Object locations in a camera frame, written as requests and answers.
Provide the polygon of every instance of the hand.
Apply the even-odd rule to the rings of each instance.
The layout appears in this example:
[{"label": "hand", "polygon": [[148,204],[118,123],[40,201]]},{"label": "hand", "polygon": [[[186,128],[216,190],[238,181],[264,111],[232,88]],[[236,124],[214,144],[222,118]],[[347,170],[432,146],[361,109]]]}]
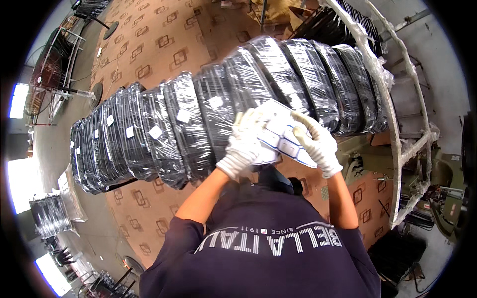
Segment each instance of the hand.
[{"label": "hand", "polygon": [[307,136],[301,128],[297,126],[293,128],[293,134],[298,142],[323,171],[323,178],[331,178],[341,171],[343,167],[335,155],[338,145],[331,133],[311,117],[295,111],[291,112],[291,116],[296,121],[303,123],[310,131],[312,138]]},{"label": "hand", "polygon": [[235,179],[257,159],[262,148],[257,135],[264,125],[263,113],[255,109],[248,109],[245,114],[238,112],[232,126],[232,135],[228,138],[228,146],[225,148],[227,153],[216,167],[231,179]]}]

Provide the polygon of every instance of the wall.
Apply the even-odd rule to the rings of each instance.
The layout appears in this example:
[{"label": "wall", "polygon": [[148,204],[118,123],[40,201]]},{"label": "wall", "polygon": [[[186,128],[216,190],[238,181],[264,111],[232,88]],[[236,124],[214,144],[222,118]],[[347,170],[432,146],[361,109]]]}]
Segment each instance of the wall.
[{"label": "wall", "polygon": [[73,0],[62,0],[58,3],[58,6],[52,11],[51,15],[48,17],[46,22],[43,24],[38,36],[30,47],[30,51],[27,55],[27,58],[30,57],[28,61],[25,62],[26,65],[34,66],[38,57],[40,56],[41,49],[36,51],[39,47],[45,45],[46,41],[50,37],[50,34],[55,30],[55,28],[61,25],[64,18],[72,12],[71,6]]}]

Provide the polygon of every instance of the brown patterned floor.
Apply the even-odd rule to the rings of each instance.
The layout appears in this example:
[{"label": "brown patterned floor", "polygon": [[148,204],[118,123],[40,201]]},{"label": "brown patterned floor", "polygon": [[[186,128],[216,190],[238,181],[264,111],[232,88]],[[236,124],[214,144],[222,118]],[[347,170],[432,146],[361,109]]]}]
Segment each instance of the brown patterned floor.
[{"label": "brown patterned floor", "polygon": [[[207,0],[113,1],[106,22],[119,21],[120,25],[108,40],[98,41],[96,49],[102,47],[102,54],[95,64],[111,63],[94,72],[91,86],[103,83],[103,99],[135,81],[152,88],[183,70],[195,73],[203,64],[218,62],[234,47],[259,35],[258,24],[246,15],[248,7],[237,11],[219,6]],[[277,28],[268,34],[280,38],[282,31]],[[286,177],[301,179],[305,197],[329,217],[328,189],[319,170],[287,157],[277,168]],[[392,185],[381,185],[383,190],[378,191],[378,181],[373,180],[377,176],[368,173],[349,186],[367,248],[389,229],[378,198],[389,206]],[[256,175],[250,177],[256,181]],[[146,267],[161,249],[169,221],[193,190],[187,185],[175,191],[156,179],[151,183],[137,181],[106,194],[124,236]]]}]

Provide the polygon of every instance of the plastic wrap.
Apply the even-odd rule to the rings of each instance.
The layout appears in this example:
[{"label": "plastic wrap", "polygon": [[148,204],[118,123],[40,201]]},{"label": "plastic wrap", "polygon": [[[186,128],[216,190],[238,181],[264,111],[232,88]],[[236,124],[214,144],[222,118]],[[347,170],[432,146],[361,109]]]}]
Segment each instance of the plastic wrap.
[{"label": "plastic wrap", "polygon": [[117,120],[124,159],[129,172],[139,180],[152,181],[157,178],[157,171],[139,111],[138,98],[142,91],[145,91],[145,88],[135,82],[122,92],[119,96]]},{"label": "plastic wrap", "polygon": [[103,131],[103,107],[105,102],[95,108],[91,113],[91,136],[93,143],[93,162],[99,181],[104,186],[114,185],[119,182],[119,175],[113,162],[108,158],[106,140]]},{"label": "plastic wrap", "polygon": [[58,178],[58,187],[60,188],[60,196],[64,202],[66,214],[69,219],[74,222],[84,223],[88,220],[88,216],[81,207],[80,200],[74,188],[73,173],[71,166],[68,165],[66,170]]},{"label": "plastic wrap", "polygon": [[252,54],[267,77],[276,99],[295,111],[309,115],[310,107],[301,81],[275,39],[266,35],[257,36],[247,42],[245,49]]},{"label": "plastic wrap", "polygon": [[83,156],[84,173],[89,192],[96,195],[104,191],[93,160],[93,135],[91,133],[91,116],[84,120],[82,128],[81,155]]},{"label": "plastic wrap", "polygon": [[168,81],[164,87],[166,107],[174,135],[191,182],[204,180],[213,170],[213,152],[200,114],[190,72]]},{"label": "plastic wrap", "polygon": [[70,129],[70,161],[71,161],[71,171],[73,173],[74,181],[77,184],[81,184],[81,180],[78,176],[78,166],[76,164],[76,147],[78,146],[77,138],[78,133],[80,132],[81,123],[83,122],[82,119],[73,123]]},{"label": "plastic wrap", "polygon": [[30,201],[30,207],[36,229],[43,239],[73,228],[59,193],[36,195]]},{"label": "plastic wrap", "polygon": [[235,108],[230,96],[230,85],[222,65],[203,66],[193,78],[197,100],[202,112],[215,161],[225,156],[228,137],[232,133]]},{"label": "plastic wrap", "polygon": [[314,118],[330,132],[337,131],[340,114],[336,96],[315,48],[305,39],[284,40],[280,47],[303,82]]},{"label": "plastic wrap", "polygon": [[341,125],[336,134],[349,136],[362,130],[363,107],[353,81],[338,54],[327,44],[310,41],[320,55],[340,109]]},{"label": "plastic wrap", "polygon": [[224,58],[222,65],[232,88],[235,111],[245,112],[275,99],[270,84],[248,50],[237,47]]},{"label": "plastic wrap", "polygon": [[140,110],[152,160],[161,180],[173,189],[182,189],[188,179],[164,99],[165,83],[140,96]]},{"label": "plastic wrap", "polygon": [[363,59],[347,44],[333,46],[353,80],[363,107],[364,126],[362,133],[371,132],[376,122],[376,99],[364,67]]},{"label": "plastic wrap", "polygon": [[[363,61],[363,53],[361,53],[357,47],[355,47],[354,50],[358,54],[361,61]],[[376,121],[371,130],[372,133],[376,134],[385,131],[388,127],[386,111],[383,109],[381,93],[379,93],[376,80],[369,75],[367,70],[366,75],[368,76],[368,80],[371,82],[371,89],[373,91],[374,98],[376,99]]]},{"label": "plastic wrap", "polygon": [[124,92],[124,88],[120,88],[103,104],[102,109],[102,125],[106,146],[106,155],[111,160],[118,179],[127,179],[131,176],[124,159],[121,132],[118,122],[118,104],[120,95]]}]

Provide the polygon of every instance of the metal frame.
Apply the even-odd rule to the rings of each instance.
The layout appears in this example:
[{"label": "metal frame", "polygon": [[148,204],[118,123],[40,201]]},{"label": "metal frame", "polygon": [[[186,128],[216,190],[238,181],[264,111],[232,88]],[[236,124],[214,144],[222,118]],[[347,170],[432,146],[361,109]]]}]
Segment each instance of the metal frame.
[{"label": "metal frame", "polygon": [[[73,44],[73,49],[72,49],[70,57],[68,59],[68,66],[66,68],[66,75],[65,75],[65,78],[64,78],[63,83],[61,85],[61,87],[63,87],[63,88],[70,88],[71,82],[75,82],[75,80],[71,78],[71,75],[72,75],[72,72],[73,72],[73,66],[74,66],[74,62],[76,60],[76,56],[78,54],[78,51],[83,50],[80,47],[81,42],[86,41],[86,39],[84,39],[80,35],[72,32],[72,31],[70,31],[70,30],[68,30],[64,27],[59,27],[58,32],[56,32],[55,38],[53,38],[53,40],[50,44],[50,47],[48,48],[48,52],[46,53],[45,61],[43,62],[43,65],[41,66],[41,72],[43,71],[43,69],[45,67],[47,58],[50,56],[50,52],[52,50],[52,47],[53,47],[56,39],[58,38],[59,34],[61,34],[62,31],[68,32],[69,34],[71,34],[72,36],[75,37],[73,41],[70,41]],[[55,118],[55,116],[56,116],[57,112],[59,111],[61,105],[63,104],[64,100],[68,99],[69,97],[73,97],[73,94],[69,93],[69,91],[56,92],[56,94],[54,95],[54,99],[50,103],[50,108],[49,108],[49,113],[48,113],[48,123],[37,123],[38,116],[40,115],[40,114],[38,114],[38,115],[32,116],[33,117],[32,125],[44,125],[44,126],[54,125],[54,124],[52,124],[53,119]]]},{"label": "metal frame", "polygon": [[[407,75],[413,80],[415,91],[419,98],[421,115],[423,117],[423,135],[419,140],[410,146],[406,151],[402,152],[401,138],[399,126],[396,118],[396,114],[393,107],[393,102],[389,94],[389,90],[384,81],[383,73],[384,68],[377,60],[377,57],[371,51],[368,44],[368,36],[364,30],[356,23],[352,17],[335,1],[335,0],[323,0],[323,4],[330,6],[336,14],[341,18],[346,27],[349,29],[350,33],[353,35],[356,40],[356,44],[363,53],[363,61],[366,66],[366,69],[370,75],[376,80],[380,94],[383,97],[384,107],[388,116],[388,125],[390,131],[391,139],[391,152],[393,155],[393,166],[394,166],[394,175],[393,175],[393,197],[392,205],[390,208],[390,218],[389,225],[391,229],[400,224],[406,215],[411,212],[414,206],[417,204],[419,199],[424,195],[430,186],[430,173],[432,168],[431,162],[431,144],[435,141],[434,136],[431,134],[429,119],[427,117],[427,110],[425,108],[424,97],[422,94],[421,86],[419,84],[419,79],[415,71],[414,65],[411,63],[409,58],[409,53],[404,42],[397,37],[397,34],[393,28],[393,25],[389,23],[386,18],[379,12],[379,10],[369,2],[365,2],[371,8],[372,13],[378,18],[378,20],[383,23],[385,30],[390,34],[391,39],[393,39],[398,48],[401,50],[403,56],[403,62],[405,64]],[[399,210],[399,200],[401,197],[401,182],[402,182],[402,167],[406,164],[412,157],[416,156],[421,149],[426,149],[426,173],[423,174],[423,179],[415,187],[415,194],[411,196],[406,207]]]}]

